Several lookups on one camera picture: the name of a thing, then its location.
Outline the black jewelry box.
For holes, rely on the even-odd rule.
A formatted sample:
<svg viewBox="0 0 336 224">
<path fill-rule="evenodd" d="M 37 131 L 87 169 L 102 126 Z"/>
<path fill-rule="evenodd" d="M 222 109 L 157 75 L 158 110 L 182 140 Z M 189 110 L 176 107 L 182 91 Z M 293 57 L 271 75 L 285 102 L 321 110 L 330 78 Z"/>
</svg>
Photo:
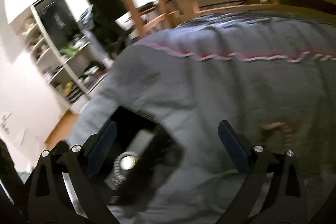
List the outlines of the black jewelry box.
<svg viewBox="0 0 336 224">
<path fill-rule="evenodd" d="M 154 116 L 119 106 L 104 125 L 117 133 L 98 174 L 90 181 L 106 205 L 123 206 L 151 198 L 178 168 L 183 148 Z"/>
</svg>

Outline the white shelf unit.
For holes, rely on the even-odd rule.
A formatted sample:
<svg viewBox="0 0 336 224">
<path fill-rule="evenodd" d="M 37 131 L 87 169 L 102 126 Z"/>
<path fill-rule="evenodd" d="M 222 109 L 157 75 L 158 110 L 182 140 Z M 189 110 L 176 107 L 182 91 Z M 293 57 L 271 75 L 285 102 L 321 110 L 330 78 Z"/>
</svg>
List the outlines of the white shelf unit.
<svg viewBox="0 0 336 224">
<path fill-rule="evenodd" d="M 5 0 L 11 28 L 24 37 L 36 68 L 65 108 L 80 113 L 113 61 L 92 33 L 88 0 Z M 73 45 L 67 58 L 59 50 Z"/>
</svg>

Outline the green jade bangle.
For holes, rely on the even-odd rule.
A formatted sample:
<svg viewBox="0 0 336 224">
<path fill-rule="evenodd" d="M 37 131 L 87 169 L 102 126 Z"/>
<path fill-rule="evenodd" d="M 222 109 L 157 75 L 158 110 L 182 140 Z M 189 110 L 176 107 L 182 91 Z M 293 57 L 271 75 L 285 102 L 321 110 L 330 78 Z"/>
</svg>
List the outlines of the green jade bangle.
<svg viewBox="0 0 336 224">
<path fill-rule="evenodd" d="M 217 213 L 224 213 L 245 179 L 246 174 L 241 174 L 236 169 L 224 171 L 213 178 L 207 194 L 207 206 Z"/>
</svg>

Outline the grey duvet cover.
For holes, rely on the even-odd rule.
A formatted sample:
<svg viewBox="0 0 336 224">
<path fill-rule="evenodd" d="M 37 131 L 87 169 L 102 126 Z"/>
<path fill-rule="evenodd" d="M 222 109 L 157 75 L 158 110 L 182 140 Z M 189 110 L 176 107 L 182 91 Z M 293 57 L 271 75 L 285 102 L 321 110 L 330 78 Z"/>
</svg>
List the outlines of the grey duvet cover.
<svg viewBox="0 0 336 224">
<path fill-rule="evenodd" d="M 120 105 L 161 121 L 183 148 L 151 198 L 112 207 L 121 223 L 215 223 L 213 178 L 233 169 L 227 120 L 253 144 L 291 149 L 308 216 L 335 187 L 335 26 L 263 12 L 206 15 L 147 36 L 117 58 L 68 142 L 83 144 Z"/>
</svg>

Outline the green garment on shelf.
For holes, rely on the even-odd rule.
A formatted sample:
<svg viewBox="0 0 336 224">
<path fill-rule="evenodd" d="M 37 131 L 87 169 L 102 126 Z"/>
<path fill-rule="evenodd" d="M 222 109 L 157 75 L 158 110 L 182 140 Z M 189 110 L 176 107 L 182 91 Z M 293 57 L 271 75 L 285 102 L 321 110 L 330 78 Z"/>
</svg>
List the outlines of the green garment on shelf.
<svg viewBox="0 0 336 224">
<path fill-rule="evenodd" d="M 72 58 L 78 53 L 78 50 L 75 46 L 69 44 L 66 47 L 60 49 L 59 52 L 60 54 L 66 56 L 67 58 Z"/>
</svg>

